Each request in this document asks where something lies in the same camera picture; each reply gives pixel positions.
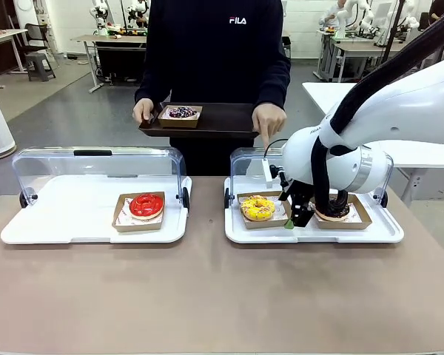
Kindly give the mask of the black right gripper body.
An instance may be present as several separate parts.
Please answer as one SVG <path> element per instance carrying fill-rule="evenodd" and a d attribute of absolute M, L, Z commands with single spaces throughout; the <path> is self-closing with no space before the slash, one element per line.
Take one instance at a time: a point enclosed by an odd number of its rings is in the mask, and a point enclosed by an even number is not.
<path fill-rule="evenodd" d="M 289 196 L 292 207 L 308 207 L 310 200 L 314 197 L 314 187 L 311 184 L 293 180 L 289 187 Z"/>

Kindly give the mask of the person left hand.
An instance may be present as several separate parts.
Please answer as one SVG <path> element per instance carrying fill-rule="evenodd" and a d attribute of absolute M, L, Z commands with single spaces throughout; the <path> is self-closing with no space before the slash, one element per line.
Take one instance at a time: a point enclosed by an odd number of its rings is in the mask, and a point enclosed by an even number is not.
<path fill-rule="evenodd" d="M 253 128 L 260 135 L 264 148 L 282 130 L 286 119 L 286 112 L 274 104 L 263 103 L 255 107 L 252 113 Z"/>

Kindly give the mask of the person right hand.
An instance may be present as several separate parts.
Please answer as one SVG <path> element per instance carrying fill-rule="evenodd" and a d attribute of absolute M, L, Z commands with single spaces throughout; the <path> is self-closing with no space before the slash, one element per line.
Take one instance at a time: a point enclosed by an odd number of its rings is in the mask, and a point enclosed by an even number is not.
<path fill-rule="evenodd" d="M 133 107 L 132 116 L 134 121 L 140 125 L 143 122 L 149 123 L 153 118 L 154 104 L 149 98 L 142 98 Z"/>

